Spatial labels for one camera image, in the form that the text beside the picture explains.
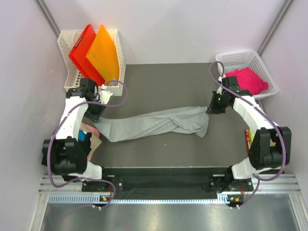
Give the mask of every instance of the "red cloth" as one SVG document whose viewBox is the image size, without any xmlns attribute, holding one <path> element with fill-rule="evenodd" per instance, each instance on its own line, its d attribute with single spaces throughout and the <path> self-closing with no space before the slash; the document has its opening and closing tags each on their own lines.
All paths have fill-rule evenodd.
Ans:
<svg viewBox="0 0 308 231">
<path fill-rule="evenodd" d="M 263 81 L 250 67 L 235 70 L 225 74 L 226 77 L 236 76 L 242 90 L 248 89 L 253 95 L 257 95 L 269 88 L 269 84 Z"/>
</svg>

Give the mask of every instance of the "white plastic basket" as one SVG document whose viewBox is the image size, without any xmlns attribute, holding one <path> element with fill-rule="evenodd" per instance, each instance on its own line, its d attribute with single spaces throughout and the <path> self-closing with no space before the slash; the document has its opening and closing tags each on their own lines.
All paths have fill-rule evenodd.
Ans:
<svg viewBox="0 0 308 231">
<path fill-rule="evenodd" d="M 257 52 L 252 50 L 231 51 L 216 55 L 216 60 L 221 61 L 225 66 L 225 72 L 234 71 L 250 67 L 260 78 L 268 82 L 269 89 L 262 91 L 258 95 L 254 95 L 256 100 L 261 100 L 267 96 L 277 94 L 278 88 L 269 71 L 265 67 L 263 61 Z M 222 67 L 218 65 L 218 71 L 222 74 Z"/>
<path fill-rule="evenodd" d="M 108 30 L 107 31 L 112 39 L 112 41 L 115 44 L 116 52 L 117 52 L 117 58 L 119 62 L 120 67 L 120 76 L 119 80 L 123 83 L 124 82 L 124 73 L 125 73 L 125 59 L 122 51 L 120 36 L 117 30 Z M 65 82 L 65 90 L 68 91 L 70 88 L 75 88 L 79 86 L 80 79 L 83 78 L 81 73 L 78 71 L 78 69 L 75 67 L 73 62 L 68 57 L 68 54 L 70 53 L 71 49 L 73 48 L 73 45 L 81 35 L 82 31 L 61 31 L 59 38 L 58 38 L 58 44 L 62 53 L 62 56 L 64 58 L 64 62 L 67 67 L 67 79 Z M 117 84 L 116 86 L 108 86 L 107 90 L 111 91 L 114 95 L 120 96 L 122 95 L 123 86 L 122 84 Z"/>
</svg>

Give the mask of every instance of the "wall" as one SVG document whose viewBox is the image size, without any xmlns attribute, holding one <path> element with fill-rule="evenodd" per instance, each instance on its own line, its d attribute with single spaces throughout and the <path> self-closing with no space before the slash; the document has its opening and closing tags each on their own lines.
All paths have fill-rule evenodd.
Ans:
<svg viewBox="0 0 308 231">
<path fill-rule="evenodd" d="M 64 109 L 66 70 L 54 34 L 34 1 L 0 8 L 0 223 L 26 230 L 45 167 L 41 145 Z"/>
<path fill-rule="evenodd" d="M 294 1 L 262 59 L 278 83 L 280 92 L 265 99 L 268 114 L 281 126 L 292 131 L 291 161 L 308 204 L 308 1 Z"/>
<path fill-rule="evenodd" d="M 45 0 L 60 30 L 118 29 L 127 64 L 207 63 L 257 50 L 284 0 Z"/>
</svg>

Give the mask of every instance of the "metal pole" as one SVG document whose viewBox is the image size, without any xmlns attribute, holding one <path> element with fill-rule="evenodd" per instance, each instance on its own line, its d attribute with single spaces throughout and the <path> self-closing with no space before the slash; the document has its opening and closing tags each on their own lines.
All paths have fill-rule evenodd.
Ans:
<svg viewBox="0 0 308 231">
<path fill-rule="evenodd" d="M 267 45 L 269 44 L 270 40 L 274 36 L 278 26 L 282 22 L 283 18 L 286 16 L 288 10 L 291 8 L 292 3 L 294 0 L 286 0 L 280 9 L 276 19 L 274 20 L 273 24 L 271 25 L 267 35 L 265 36 L 263 42 L 261 43 L 261 46 L 258 50 L 258 54 L 261 56 L 266 49 Z"/>
<path fill-rule="evenodd" d="M 50 14 L 46 4 L 44 3 L 44 0 L 34 0 L 36 4 L 38 5 L 39 9 L 42 11 L 45 19 L 47 20 L 49 26 L 51 27 L 54 35 L 58 38 L 60 35 L 60 30 L 54 21 L 52 15 Z"/>
</svg>

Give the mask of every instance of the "yellow folder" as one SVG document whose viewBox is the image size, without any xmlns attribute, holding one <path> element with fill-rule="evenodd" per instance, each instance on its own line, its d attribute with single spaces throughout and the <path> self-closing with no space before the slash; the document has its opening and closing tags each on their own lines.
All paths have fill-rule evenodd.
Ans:
<svg viewBox="0 0 308 231">
<path fill-rule="evenodd" d="M 119 80 L 120 69 L 116 46 L 103 25 L 86 57 L 106 82 L 113 79 Z"/>
</svg>

